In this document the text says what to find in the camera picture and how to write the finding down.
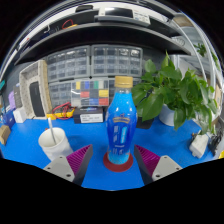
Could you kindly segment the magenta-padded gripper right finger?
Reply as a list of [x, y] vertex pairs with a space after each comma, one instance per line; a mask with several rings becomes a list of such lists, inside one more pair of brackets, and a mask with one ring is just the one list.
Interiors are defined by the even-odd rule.
[[182, 169], [182, 167], [168, 155], [158, 156], [139, 145], [134, 146], [134, 156], [145, 185]]

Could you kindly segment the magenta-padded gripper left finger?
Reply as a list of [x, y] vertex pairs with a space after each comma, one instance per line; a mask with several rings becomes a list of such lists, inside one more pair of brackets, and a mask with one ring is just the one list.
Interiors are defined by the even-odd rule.
[[44, 170], [81, 186], [92, 155], [93, 146], [87, 145], [67, 157], [59, 156], [50, 162]]

